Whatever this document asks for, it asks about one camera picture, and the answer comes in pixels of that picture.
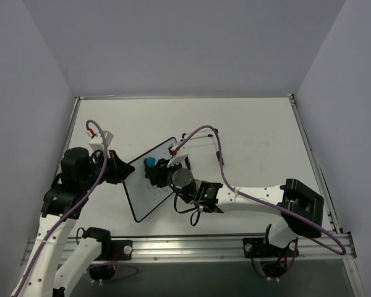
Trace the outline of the blue bone-shaped eraser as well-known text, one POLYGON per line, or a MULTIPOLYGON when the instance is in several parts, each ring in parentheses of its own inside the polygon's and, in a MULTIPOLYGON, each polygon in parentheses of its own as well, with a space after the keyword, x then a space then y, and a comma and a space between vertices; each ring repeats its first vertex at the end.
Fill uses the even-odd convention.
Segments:
POLYGON ((156 165, 156 159, 153 157, 148 157, 143 162, 146 168, 153 168, 156 165))

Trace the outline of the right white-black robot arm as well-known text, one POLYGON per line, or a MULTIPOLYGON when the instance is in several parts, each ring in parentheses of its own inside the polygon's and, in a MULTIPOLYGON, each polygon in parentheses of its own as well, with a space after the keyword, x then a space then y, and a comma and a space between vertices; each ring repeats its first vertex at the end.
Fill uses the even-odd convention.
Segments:
POLYGON ((297 179, 287 179, 279 186, 230 188, 195 179, 188 168, 163 158, 146 158, 143 166, 152 186, 169 187, 197 217, 235 211, 272 214, 276 219, 268 224, 262 240, 269 255, 277 255, 300 236, 317 239, 322 235, 324 199, 297 179))

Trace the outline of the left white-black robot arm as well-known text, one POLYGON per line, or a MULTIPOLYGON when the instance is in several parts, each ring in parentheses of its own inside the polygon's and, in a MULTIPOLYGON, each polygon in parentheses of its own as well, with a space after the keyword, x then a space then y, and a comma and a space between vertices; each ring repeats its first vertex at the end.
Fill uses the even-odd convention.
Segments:
POLYGON ((111 259, 114 244, 108 230, 89 227, 63 265, 67 239, 92 191, 101 183, 120 184, 135 171, 114 150, 90 153, 83 147, 66 150, 61 172, 43 198, 39 229, 23 275, 13 296, 69 296, 96 259, 111 259))

